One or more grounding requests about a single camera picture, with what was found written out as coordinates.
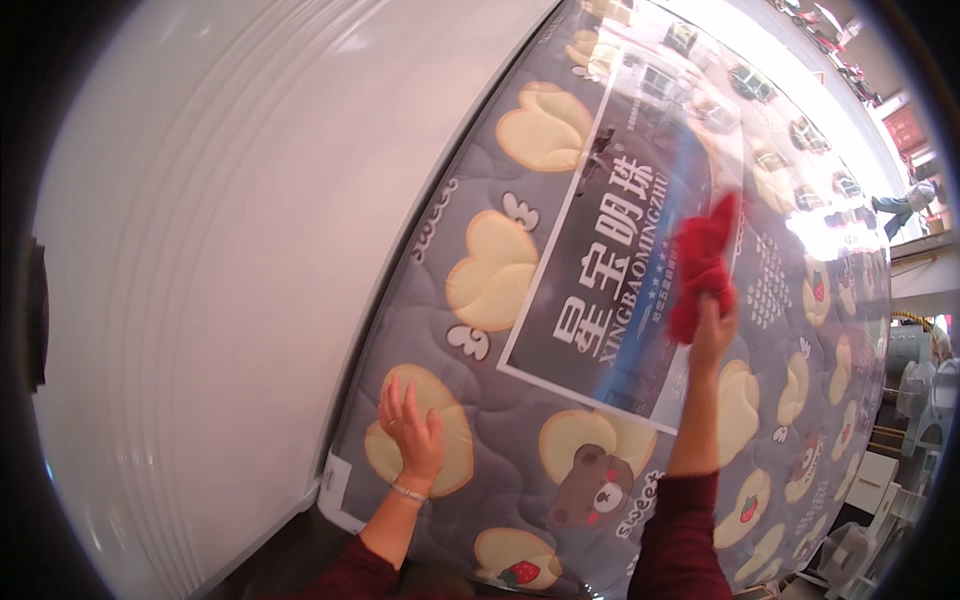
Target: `person's right hand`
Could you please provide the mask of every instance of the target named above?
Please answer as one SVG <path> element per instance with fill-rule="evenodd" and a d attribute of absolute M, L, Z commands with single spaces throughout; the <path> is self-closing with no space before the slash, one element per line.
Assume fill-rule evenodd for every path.
<path fill-rule="evenodd" d="M 403 468 L 396 482 L 411 492 L 426 495 L 444 466 L 446 447 L 440 415 L 435 408 L 420 417 L 417 386 L 407 383 L 400 402 L 400 380 L 394 377 L 380 395 L 380 426 L 400 447 Z"/>
<path fill-rule="evenodd" d="M 720 357 L 736 335 L 736 301 L 723 317 L 717 300 L 710 295 L 700 297 L 700 322 L 690 346 L 690 375 L 715 373 L 720 366 Z"/>

